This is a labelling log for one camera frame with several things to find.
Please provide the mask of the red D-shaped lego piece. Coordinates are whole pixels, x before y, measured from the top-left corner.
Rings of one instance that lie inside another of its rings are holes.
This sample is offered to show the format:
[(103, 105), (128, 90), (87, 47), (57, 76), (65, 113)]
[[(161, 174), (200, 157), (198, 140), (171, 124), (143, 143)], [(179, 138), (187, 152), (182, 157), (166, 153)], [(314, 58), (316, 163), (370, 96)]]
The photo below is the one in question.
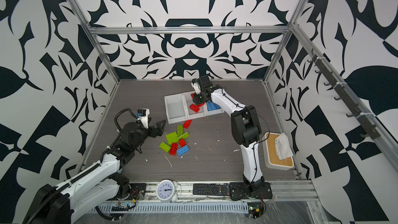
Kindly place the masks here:
[(201, 107), (203, 104), (206, 103), (206, 101), (202, 98), (202, 95), (199, 93), (192, 93), (191, 94), (192, 100), (194, 105)]

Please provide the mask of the blue lego brick long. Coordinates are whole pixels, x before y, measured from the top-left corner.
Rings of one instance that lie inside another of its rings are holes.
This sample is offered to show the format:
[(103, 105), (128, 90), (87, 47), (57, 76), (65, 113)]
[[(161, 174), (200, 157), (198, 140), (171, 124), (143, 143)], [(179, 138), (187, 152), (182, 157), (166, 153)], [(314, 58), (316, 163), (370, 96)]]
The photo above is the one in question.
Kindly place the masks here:
[(219, 105), (215, 104), (215, 103), (213, 103), (213, 106), (214, 106), (214, 110), (220, 110), (221, 109), (221, 107)]

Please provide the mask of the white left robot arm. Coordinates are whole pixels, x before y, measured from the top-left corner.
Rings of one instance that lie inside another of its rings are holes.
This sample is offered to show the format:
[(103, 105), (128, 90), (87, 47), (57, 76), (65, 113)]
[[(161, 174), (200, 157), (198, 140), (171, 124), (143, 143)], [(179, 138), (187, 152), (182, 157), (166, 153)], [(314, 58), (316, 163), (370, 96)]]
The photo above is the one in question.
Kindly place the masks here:
[(45, 185), (36, 193), (25, 224), (73, 224), (106, 200), (129, 196), (130, 181), (120, 174), (147, 138), (162, 136), (166, 120), (144, 127), (129, 122), (101, 158), (84, 171), (56, 186)]

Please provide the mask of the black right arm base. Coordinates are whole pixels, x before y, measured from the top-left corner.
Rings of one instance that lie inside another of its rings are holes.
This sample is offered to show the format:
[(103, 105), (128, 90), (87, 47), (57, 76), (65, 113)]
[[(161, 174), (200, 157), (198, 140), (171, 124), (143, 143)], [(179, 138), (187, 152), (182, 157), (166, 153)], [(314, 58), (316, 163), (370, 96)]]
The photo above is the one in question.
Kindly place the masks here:
[(243, 199), (272, 199), (273, 193), (270, 183), (262, 176), (259, 180), (250, 183), (245, 177), (243, 182), (230, 183), (230, 198), (233, 201)]

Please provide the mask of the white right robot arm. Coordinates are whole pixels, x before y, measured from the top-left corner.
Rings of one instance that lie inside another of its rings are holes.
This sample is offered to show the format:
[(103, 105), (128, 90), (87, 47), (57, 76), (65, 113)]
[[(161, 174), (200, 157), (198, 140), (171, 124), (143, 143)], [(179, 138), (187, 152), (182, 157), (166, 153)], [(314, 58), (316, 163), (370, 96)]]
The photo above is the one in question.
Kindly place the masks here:
[(219, 85), (205, 87), (192, 82), (191, 86), (195, 90), (192, 98), (196, 105), (213, 102), (231, 117), (232, 137), (240, 146), (243, 157), (246, 190), (253, 193), (262, 188), (265, 183), (259, 162), (262, 130), (255, 107), (238, 102)]

